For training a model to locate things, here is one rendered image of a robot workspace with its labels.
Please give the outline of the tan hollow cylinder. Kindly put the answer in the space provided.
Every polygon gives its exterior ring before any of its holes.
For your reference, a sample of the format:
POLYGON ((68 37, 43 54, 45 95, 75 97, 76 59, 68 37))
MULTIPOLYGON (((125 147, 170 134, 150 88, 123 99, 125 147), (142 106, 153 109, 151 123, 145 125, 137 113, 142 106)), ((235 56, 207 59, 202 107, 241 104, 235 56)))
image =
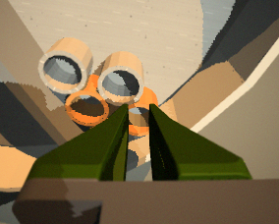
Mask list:
POLYGON ((73 37, 64 37, 57 40, 42 56, 38 71, 40 78, 49 88, 62 94, 72 94, 84 87, 92 65, 93 57, 88 46, 73 37), (65 72, 59 67, 54 55, 64 55, 73 59, 82 72, 79 74, 65 72))
POLYGON ((119 51, 112 53, 105 59, 97 81, 97 89, 105 101, 116 106, 132 105, 142 96, 143 88, 143 67, 136 55, 119 51), (108 74, 117 70, 127 71, 137 79, 127 85, 115 84, 109 79, 108 74))

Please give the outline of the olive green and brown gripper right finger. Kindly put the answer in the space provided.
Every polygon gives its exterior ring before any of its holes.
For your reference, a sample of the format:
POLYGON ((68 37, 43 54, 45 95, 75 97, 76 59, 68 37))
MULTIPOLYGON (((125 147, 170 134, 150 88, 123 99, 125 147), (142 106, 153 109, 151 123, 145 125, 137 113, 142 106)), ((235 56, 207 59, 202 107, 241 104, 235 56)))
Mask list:
POLYGON ((242 157, 208 140, 149 103, 152 181, 253 180, 242 157))

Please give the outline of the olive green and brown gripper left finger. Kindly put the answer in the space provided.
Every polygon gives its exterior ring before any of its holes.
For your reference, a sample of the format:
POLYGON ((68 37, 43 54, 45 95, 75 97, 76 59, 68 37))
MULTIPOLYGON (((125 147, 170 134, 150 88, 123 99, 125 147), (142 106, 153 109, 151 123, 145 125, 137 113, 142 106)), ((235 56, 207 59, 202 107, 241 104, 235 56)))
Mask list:
POLYGON ((33 162, 25 181, 34 178, 95 178, 126 181, 129 105, 103 122, 33 162))

